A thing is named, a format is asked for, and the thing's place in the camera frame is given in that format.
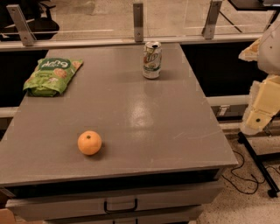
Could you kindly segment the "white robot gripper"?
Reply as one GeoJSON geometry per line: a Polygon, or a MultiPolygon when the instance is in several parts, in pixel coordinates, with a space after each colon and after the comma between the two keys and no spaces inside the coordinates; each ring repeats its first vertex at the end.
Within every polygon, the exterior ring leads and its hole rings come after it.
{"type": "Polygon", "coordinates": [[[257,61],[258,68],[269,74],[262,82],[253,81],[240,126],[243,134],[255,135],[280,111],[280,21],[275,21],[261,39],[242,50],[238,58],[257,61]]]}

